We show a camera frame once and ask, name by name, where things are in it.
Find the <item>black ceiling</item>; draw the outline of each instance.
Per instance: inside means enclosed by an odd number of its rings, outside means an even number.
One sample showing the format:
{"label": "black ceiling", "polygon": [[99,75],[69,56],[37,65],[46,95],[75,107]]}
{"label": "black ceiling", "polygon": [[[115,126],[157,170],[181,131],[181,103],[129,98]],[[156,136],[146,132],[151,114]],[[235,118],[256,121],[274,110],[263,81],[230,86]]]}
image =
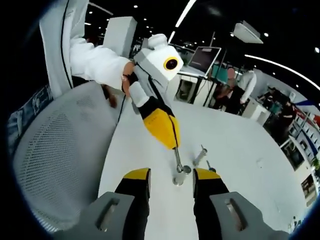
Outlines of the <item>black ceiling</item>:
{"label": "black ceiling", "polygon": [[[276,65],[244,57],[249,54],[282,64],[320,86],[320,53],[315,53],[315,47],[320,48],[319,7],[314,6],[317,1],[197,0],[180,27],[175,29],[188,1],[91,0],[113,16],[90,5],[86,22],[91,25],[86,26],[86,35],[102,36],[108,18],[124,16],[133,16],[138,22],[135,37],[148,38],[151,34],[163,33],[169,38],[175,30],[171,42],[178,45],[191,42],[191,49],[208,46],[215,32],[213,45],[227,49],[227,61],[237,67],[256,65],[269,75],[274,72],[275,78],[291,87],[296,89],[299,85],[297,90],[320,108],[320,91],[306,80]],[[235,24],[243,20],[261,33],[264,44],[244,43],[230,36]]]}

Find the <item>yellow camera ring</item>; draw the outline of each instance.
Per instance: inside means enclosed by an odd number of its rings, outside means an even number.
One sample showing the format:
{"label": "yellow camera ring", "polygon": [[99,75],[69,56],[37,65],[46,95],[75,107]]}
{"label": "yellow camera ring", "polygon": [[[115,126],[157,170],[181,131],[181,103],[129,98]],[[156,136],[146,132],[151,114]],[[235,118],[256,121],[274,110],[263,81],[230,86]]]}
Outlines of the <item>yellow camera ring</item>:
{"label": "yellow camera ring", "polygon": [[167,71],[171,71],[178,66],[178,58],[175,56],[168,57],[163,64],[163,67]]}

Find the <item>screen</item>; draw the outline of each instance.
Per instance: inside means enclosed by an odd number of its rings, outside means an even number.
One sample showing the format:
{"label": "screen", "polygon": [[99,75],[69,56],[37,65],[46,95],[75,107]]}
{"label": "screen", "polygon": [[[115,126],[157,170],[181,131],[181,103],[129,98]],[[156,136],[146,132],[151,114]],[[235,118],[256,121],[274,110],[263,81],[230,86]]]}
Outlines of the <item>screen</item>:
{"label": "screen", "polygon": [[220,51],[220,47],[198,47],[191,58],[189,66],[207,73]]}

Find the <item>white mesh panel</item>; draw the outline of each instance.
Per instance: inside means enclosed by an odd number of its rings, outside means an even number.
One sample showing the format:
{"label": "white mesh panel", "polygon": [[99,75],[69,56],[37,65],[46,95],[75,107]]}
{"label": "white mesh panel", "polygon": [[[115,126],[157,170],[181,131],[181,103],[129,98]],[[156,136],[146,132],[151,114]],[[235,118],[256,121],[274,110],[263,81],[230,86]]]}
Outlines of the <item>white mesh panel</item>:
{"label": "white mesh panel", "polygon": [[13,161],[15,175],[47,231],[72,227],[97,198],[115,127],[101,87],[89,82],[52,102],[22,137]]}

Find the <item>white lab coat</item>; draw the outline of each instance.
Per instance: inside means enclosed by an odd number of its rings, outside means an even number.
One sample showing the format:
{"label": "white lab coat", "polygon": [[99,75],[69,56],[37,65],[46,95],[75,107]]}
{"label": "white lab coat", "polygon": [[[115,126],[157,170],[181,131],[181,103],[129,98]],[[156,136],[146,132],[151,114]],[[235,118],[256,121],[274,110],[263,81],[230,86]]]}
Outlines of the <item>white lab coat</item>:
{"label": "white lab coat", "polygon": [[68,0],[57,0],[40,20],[46,68],[53,97],[57,98],[71,89],[65,68],[71,84],[73,75],[121,89],[121,76],[129,60],[103,46],[94,47],[83,38],[89,0],[69,0],[62,35],[64,68],[61,33],[67,2]]}
{"label": "white lab coat", "polygon": [[242,95],[240,101],[245,103],[249,98],[250,94],[254,90],[257,83],[257,75],[254,71],[250,70],[244,73],[240,81],[238,82],[238,87],[244,90],[244,94]]}

